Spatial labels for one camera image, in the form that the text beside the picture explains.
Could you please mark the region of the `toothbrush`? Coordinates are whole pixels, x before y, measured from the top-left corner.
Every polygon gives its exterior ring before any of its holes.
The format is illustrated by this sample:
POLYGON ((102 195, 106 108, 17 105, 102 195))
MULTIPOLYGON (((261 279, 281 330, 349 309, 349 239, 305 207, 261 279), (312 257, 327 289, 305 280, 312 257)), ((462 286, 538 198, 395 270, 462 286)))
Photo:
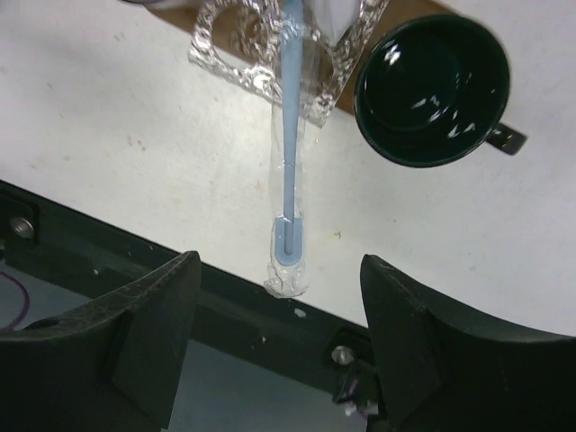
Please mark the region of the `toothbrush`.
POLYGON ((299 145, 305 135, 306 91, 302 74, 310 70, 303 60, 306 26, 273 17, 279 41, 274 70, 280 74, 274 91, 281 98, 272 106, 270 163, 271 201, 274 220, 266 290, 276 298, 288 299, 306 292, 304 282, 304 218, 302 215, 302 163, 299 145))

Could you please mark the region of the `translucent purple cup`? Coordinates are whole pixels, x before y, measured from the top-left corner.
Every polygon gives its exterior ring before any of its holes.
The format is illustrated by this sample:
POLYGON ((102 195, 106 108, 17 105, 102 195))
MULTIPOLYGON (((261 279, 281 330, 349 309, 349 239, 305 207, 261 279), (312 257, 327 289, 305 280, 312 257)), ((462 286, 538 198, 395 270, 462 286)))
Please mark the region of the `translucent purple cup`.
POLYGON ((122 0, 124 3, 132 5, 142 5, 148 9, 162 10, 177 7, 198 8, 203 4, 203 0, 122 0))

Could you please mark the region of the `blue toothpaste tube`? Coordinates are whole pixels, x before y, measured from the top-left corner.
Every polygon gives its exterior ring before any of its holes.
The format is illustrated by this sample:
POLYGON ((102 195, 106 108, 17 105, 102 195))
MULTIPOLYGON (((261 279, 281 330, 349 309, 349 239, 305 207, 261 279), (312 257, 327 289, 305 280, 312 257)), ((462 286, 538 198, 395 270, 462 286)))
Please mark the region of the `blue toothpaste tube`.
POLYGON ((279 2, 280 17, 283 21, 298 26, 311 27, 314 24, 311 2, 305 0, 284 0, 279 2))

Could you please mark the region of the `dark green enamel mug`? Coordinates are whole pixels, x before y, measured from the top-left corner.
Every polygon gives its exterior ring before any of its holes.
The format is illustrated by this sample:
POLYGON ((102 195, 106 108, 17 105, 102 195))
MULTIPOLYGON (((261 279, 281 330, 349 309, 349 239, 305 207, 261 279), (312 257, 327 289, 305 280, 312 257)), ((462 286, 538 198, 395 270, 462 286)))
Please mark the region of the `dark green enamel mug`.
POLYGON ((360 68, 356 124, 393 163, 440 167, 482 143, 511 156, 527 136, 501 122, 510 67, 499 39, 458 14, 410 20, 386 33, 360 68))

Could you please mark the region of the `clear plastic bag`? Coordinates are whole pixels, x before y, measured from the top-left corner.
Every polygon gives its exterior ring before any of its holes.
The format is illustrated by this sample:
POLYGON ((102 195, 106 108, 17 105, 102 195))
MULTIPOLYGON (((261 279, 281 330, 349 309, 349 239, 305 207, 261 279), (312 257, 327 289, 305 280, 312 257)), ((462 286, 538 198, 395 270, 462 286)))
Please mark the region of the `clear plastic bag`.
POLYGON ((306 1, 290 22, 283 1, 206 1, 198 11, 191 62, 270 103, 282 100, 280 45, 303 42, 306 119, 321 127, 347 90, 387 7, 385 1, 306 1))

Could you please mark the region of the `white toothpaste tube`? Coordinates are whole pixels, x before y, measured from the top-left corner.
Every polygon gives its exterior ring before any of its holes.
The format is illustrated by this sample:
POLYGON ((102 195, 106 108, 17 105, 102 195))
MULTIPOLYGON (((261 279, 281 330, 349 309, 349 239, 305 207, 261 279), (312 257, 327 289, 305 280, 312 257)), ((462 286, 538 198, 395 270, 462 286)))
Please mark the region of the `white toothpaste tube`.
POLYGON ((313 0, 311 10, 320 31, 335 45, 358 18, 361 1, 313 0))

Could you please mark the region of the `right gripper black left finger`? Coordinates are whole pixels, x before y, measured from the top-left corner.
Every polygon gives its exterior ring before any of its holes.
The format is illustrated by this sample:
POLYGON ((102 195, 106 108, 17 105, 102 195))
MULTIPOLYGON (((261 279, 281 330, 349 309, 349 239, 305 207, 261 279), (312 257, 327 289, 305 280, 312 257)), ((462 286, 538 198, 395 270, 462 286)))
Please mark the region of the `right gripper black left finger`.
POLYGON ((183 369, 202 263, 139 280, 1 335, 4 431, 162 431, 183 369))

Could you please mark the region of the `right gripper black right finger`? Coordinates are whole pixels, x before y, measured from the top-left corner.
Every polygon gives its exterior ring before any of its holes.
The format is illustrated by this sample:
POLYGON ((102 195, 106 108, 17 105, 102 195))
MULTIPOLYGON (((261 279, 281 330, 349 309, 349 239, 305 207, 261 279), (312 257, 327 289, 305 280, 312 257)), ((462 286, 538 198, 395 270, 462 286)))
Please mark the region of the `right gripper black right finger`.
POLYGON ((574 430, 573 337, 476 310, 374 255, 360 284, 387 430, 574 430))

